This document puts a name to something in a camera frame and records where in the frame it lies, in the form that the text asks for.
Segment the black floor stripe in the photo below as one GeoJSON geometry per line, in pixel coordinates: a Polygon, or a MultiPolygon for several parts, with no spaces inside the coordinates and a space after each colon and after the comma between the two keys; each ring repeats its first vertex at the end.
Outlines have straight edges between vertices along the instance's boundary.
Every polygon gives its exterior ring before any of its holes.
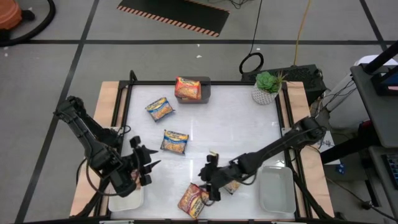
{"type": "MultiPolygon", "coordinates": [[[[65,83],[63,85],[61,95],[60,95],[60,98],[58,99],[57,105],[59,105],[67,97],[70,85],[72,83],[73,76],[75,75],[75,70],[79,63],[81,52],[83,51],[83,46],[84,46],[83,40],[85,40],[87,38],[88,31],[90,29],[91,23],[93,22],[95,11],[98,6],[98,1],[99,0],[94,0],[93,6],[91,7],[90,15],[88,16],[83,34],[81,35],[81,41],[77,47],[75,56],[72,60],[72,64],[70,65],[70,69],[69,69],[67,78],[65,80],[65,83]]],[[[54,133],[57,128],[57,124],[58,124],[58,119],[55,116],[53,116],[51,123],[50,123],[49,130],[47,131],[47,134],[45,136],[44,143],[43,143],[42,149],[39,154],[39,158],[37,159],[32,177],[30,178],[29,184],[27,186],[27,189],[26,189],[26,192],[24,195],[24,199],[22,200],[21,206],[19,207],[19,211],[18,211],[16,220],[15,220],[16,223],[23,223],[25,220],[26,213],[28,211],[34,191],[35,191],[37,183],[39,181],[39,177],[42,172],[45,159],[49,152],[51,141],[54,137],[54,133]]]]}
{"type": "MultiPolygon", "coordinates": [[[[98,45],[157,45],[157,44],[251,44],[252,40],[84,40],[98,45]]],[[[393,44],[394,40],[385,41],[393,44]]],[[[80,44],[81,40],[29,40],[23,44],[80,44]]],[[[255,40],[261,45],[295,45],[296,40],[255,40]]],[[[300,45],[379,45],[378,40],[300,40],[300,45]]]]}
{"type": "Polygon", "coordinates": [[[371,25],[371,27],[372,27],[372,30],[373,30],[373,32],[374,32],[374,35],[376,35],[376,38],[377,38],[377,40],[379,41],[379,44],[380,44],[380,46],[381,46],[381,49],[386,50],[386,49],[387,49],[387,45],[386,45],[386,43],[384,42],[383,37],[381,36],[380,30],[379,30],[379,28],[378,28],[377,25],[376,25],[376,21],[374,21],[374,19],[373,19],[373,16],[372,16],[372,14],[371,14],[371,11],[369,10],[368,5],[366,4],[366,1],[365,1],[365,0],[359,0],[359,1],[360,1],[360,3],[361,3],[362,8],[363,8],[363,10],[364,10],[364,12],[365,12],[365,15],[366,15],[366,17],[368,18],[368,21],[369,21],[369,23],[370,23],[370,25],[371,25]]]}

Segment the wooden board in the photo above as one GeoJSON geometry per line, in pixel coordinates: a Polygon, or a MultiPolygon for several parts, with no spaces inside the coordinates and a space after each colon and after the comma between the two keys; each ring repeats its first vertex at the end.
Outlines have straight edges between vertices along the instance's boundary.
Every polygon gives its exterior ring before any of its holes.
{"type": "MultiPolygon", "coordinates": [[[[101,86],[94,119],[104,127],[109,127],[111,125],[116,95],[118,92],[118,85],[119,82],[103,82],[101,86]]],[[[306,116],[310,116],[303,84],[300,82],[292,82],[288,83],[287,86],[294,122],[297,122],[298,120],[306,116]]],[[[118,114],[117,126],[119,126],[121,123],[121,116],[126,93],[124,92],[122,96],[123,97],[121,100],[121,108],[118,114]]],[[[281,94],[280,99],[282,105],[282,114],[284,115],[284,123],[289,125],[283,94],[281,94]]],[[[330,195],[326,184],[325,173],[323,171],[323,166],[319,153],[311,147],[306,147],[302,150],[301,156],[308,190],[311,192],[315,200],[317,200],[317,202],[327,212],[327,214],[334,216],[333,208],[330,201],[330,195]]],[[[85,166],[82,167],[80,172],[79,182],[76,187],[75,198],[73,199],[70,215],[76,215],[77,213],[79,213],[94,195],[94,190],[88,185],[86,175],[83,172],[84,167],[85,166]]],[[[98,186],[99,178],[94,174],[93,171],[91,171],[90,177],[93,179],[93,182],[98,186]]],[[[300,209],[300,214],[302,217],[304,217],[305,212],[303,210],[303,202],[301,198],[302,195],[298,194],[298,206],[300,209]]],[[[103,200],[101,214],[105,213],[107,204],[108,199],[105,198],[103,200]]]]}

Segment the white table surface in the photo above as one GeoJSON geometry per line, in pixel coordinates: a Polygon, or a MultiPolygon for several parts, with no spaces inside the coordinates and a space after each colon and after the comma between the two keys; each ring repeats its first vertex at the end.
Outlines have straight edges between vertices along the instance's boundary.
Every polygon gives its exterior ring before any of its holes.
{"type": "MultiPolygon", "coordinates": [[[[198,176],[209,151],[220,154],[219,166],[245,152],[258,151],[280,138],[275,103],[259,105],[251,98],[252,86],[212,86],[207,104],[179,104],[173,85],[136,85],[132,88],[122,156],[131,154],[129,140],[139,135],[149,149],[159,150],[152,161],[162,160],[150,176],[152,183],[144,187],[144,203],[134,210],[113,212],[112,218],[189,219],[177,207],[190,182],[203,184],[198,176]],[[167,97],[173,114],[155,122],[145,107],[161,97],[167,97]],[[164,130],[189,134],[185,155],[160,150],[164,130]]],[[[280,153],[264,163],[284,166],[280,153]]],[[[265,212],[259,206],[258,181],[242,185],[230,195],[220,189],[221,201],[205,207],[201,219],[291,219],[294,214],[265,212]]]]}

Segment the ramen noodle package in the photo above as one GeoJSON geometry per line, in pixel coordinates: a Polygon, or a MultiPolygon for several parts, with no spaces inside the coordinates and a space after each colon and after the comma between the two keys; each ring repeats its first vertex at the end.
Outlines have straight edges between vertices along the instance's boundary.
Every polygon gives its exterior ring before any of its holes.
{"type": "Polygon", "coordinates": [[[160,118],[174,111],[166,97],[158,99],[145,109],[150,113],[154,121],[158,121],[160,118]]]}
{"type": "Polygon", "coordinates": [[[185,154],[189,134],[180,134],[164,130],[163,142],[160,149],[170,150],[179,154],[185,154]]]}
{"type": "Polygon", "coordinates": [[[197,219],[208,199],[209,195],[206,192],[197,185],[190,184],[178,203],[178,207],[192,218],[197,219]]]}
{"type": "Polygon", "coordinates": [[[230,183],[224,186],[224,189],[228,191],[231,195],[239,188],[241,184],[235,180],[232,180],[230,183]]]}
{"type": "Polygon", "coordinates": [[[200,100],[201,86],[199,81],[177,77],[174,95],[183,99],[200,100]]]}

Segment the black hose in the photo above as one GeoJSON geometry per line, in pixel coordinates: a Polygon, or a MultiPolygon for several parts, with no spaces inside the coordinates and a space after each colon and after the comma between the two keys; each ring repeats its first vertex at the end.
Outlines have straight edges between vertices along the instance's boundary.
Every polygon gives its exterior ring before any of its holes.
{"type": "Polygon", "coordinates": [[[35,37],[37,34],[42,32],[52,22],[52,20],[55,17],[55,13],[57,11],[55,9],[55,4],[52,0],[47,0],[47,2],[49,2],[50,11],[42,23],[40,23],[35,29],[33,29],[32,31],[30,31],[25,35],[22,35],[12,40],[0,41],[0,47],[7,47],[7,46],[20,44],[21,42],[30,40],[31,38],[35,37]]]}

